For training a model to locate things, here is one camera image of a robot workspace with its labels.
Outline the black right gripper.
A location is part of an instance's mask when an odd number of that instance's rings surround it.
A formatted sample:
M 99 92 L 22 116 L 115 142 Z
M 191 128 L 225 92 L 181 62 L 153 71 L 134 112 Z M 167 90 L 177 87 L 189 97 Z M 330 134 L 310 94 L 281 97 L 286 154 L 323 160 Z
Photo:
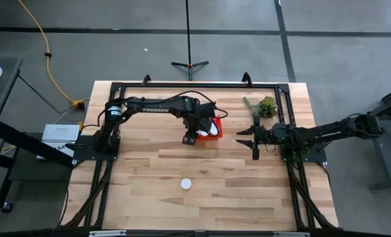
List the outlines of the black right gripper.
M 254 140 L 236 140 L 239 144 L 245 145 L 252 149 L 253 155 L 252 158 L 253 160 L 258 160 L 259 159 L 259 145 L 267 145 L 271 144 L 271 142 L 264 144 L 258 140 L 258 131 L 257 129 L 260 128 L 260 117 L 254 116 L 253 117 L 253 126 L 250 126 L 248 129 L 245 129 L 243 131 L 237 132 L 237 135 L 253 135 Z

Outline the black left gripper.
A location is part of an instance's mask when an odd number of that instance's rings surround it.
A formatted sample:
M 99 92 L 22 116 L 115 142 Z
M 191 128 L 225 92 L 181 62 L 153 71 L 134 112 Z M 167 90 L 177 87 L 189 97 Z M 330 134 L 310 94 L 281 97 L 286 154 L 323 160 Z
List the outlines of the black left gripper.
M 195 130 L 186 131 L 182 138 L 182 143 L 185 145 L 195 145 L 198 137 L 198 133 L 196 131 L 201 130 L 208 132 L 210 131 L 213 123 L 213 121 L 207 115 L 196 112 L 182 113 L 182 119 L 183 124 L 187 129 Z

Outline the red plastic mesh basket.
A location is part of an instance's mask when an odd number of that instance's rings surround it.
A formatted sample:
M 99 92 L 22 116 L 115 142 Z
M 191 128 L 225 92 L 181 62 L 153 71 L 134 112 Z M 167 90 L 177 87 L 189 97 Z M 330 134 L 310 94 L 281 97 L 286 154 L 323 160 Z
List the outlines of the red plastic mesh basket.
M 222 126 L 221 126 L 221 120 L 220 118 L 212 118 L 211 119 L 211 123 L 215 121 L 217 126 L 218 126 L 218 129 L 219 129 L 219 135 L 218 136 L 205 136 L 205 137 L 202 137 L 202 136 L 199 136 L 197 137 L 198 140 L 201 140 L 201 141 L 210 141 L 210 140 L 218 140 L 219 138 L 222 138 Z

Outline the trailing green succulent sprig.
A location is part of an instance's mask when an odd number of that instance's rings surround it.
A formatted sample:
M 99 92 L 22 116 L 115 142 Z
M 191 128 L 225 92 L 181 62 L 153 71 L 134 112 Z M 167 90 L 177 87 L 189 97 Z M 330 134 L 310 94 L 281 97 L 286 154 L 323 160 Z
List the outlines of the trailing green succulent sprig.
M 253 116 L 259 116 L 260 109 L 261 109 L 260 104 L 251 103 L 247 97 L 243 97 L 243 101 L 245 105 L 251 110 Z

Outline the potted green succulent plant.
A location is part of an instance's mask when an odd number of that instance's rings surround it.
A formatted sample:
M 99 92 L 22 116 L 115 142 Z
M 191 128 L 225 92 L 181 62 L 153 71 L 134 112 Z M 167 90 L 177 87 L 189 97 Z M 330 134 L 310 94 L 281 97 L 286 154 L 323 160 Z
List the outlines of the potted green succulent plant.
M 271 119 L 277 115 L 277 106 L 272 97 L 264 97 L 264 99 L 259 102 L 258 114 L 266 119 Z

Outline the black tripod stand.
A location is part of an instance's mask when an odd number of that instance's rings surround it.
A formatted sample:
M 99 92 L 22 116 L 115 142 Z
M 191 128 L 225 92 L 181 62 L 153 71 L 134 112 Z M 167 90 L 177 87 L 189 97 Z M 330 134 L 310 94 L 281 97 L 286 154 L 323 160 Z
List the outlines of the black tripod stand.
M 209 61 L 202 61 L 198 63 L 192 63 L 192 52 L 191 52 L 191 40 L 190 40 L 190 16 L 189 16 L 189 2 L 188 0 L 185 0 L 185 6 L 186 6 L 186 37 L 187 37 L 187 46 L 188 46 L 188 62 L 185 63 L 178 63 L 178 62 L 172 62 L 172 66 L 181 66 L 185 68 L 188 71 L 188 80 L 193 80 L 193 71 L 198 66 L 205 66 L 209 64 Z

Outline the white paper box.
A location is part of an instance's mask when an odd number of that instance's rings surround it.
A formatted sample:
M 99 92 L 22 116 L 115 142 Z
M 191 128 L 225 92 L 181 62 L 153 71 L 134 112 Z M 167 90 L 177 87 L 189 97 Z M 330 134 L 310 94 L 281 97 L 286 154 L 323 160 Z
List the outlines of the white paper box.
M 74 144 L 78 138 L 79 131 L 79 125 L 46 124 L 41 141 L 72 157 L 74 151 L 67 148 L 66 144 Z

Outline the black side table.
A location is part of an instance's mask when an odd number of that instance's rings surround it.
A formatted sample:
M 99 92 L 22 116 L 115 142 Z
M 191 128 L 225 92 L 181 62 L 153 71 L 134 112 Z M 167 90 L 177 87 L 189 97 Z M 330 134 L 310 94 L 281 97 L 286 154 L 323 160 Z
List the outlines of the black side table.
M 0 115 L 19 75 L 21 64 L 22 59 L 20 58 L 0 57 Z M 5 142 L 69 169 L 74 168 L 72 164 L 73 158 L 71 156 L 0 121 L 0 152 Z M 15 161 L 16 159 L 14 157 L 11 158 L 0 154 L 0 167 L 7 169 L 0 189 L 0 210 L 3 213 L 9 213 L 13 210 L 13 204 L 8 202 L 6 198 L 12 184 L 9 176 Z

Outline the black metal table frame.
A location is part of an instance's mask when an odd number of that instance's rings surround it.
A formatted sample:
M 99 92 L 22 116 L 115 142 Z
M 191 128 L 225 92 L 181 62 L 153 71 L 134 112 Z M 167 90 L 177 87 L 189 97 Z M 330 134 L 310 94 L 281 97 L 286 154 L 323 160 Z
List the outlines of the black metal table frame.
M 252 124 L 243 97 L 257 102 L 274 96 L 264 84 L 167 82 L 165 87 L 127 87 L 128 97 L 167 98 L 180 92 L 211 99 L 228 112 L 222 138 L 184 145 L 180 119 L 139 113 L 120 126 L 121 144 L 113 164 L 104 229 L 294 230 L 292 196 L 278 147 L 262 147 L 259 160 L 239 144 Z M 184 190 L 181 180 L 192 187 Z

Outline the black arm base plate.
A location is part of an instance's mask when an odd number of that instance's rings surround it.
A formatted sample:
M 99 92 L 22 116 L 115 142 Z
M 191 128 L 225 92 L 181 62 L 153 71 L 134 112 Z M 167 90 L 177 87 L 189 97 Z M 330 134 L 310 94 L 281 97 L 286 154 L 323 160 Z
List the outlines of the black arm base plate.
M 311 151 L 295 151 L 287 145 L 281 147 L 282 160 L 284 162 L 310 162 L 310 163 L 326 163 L 327 158 L 325 151 L 319 149 L 317 145 Z
M 102 138 L 98 135 L 80 136 L 75 143 L 65 146 L 73 150 L 78 161 L 115 161 L 118 157 L 120 136 Z

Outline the silver metal bracket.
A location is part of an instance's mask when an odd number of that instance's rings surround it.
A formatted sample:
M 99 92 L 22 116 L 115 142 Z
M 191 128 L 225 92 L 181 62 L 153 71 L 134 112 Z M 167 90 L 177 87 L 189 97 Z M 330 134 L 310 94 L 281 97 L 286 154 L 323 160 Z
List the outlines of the silver metal bracket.
M 273 232 L 273 237 L 311 237 L 308 232 Z
M 125 230 L 98 230 L 89 232 L 88 237 L 124 237 Z

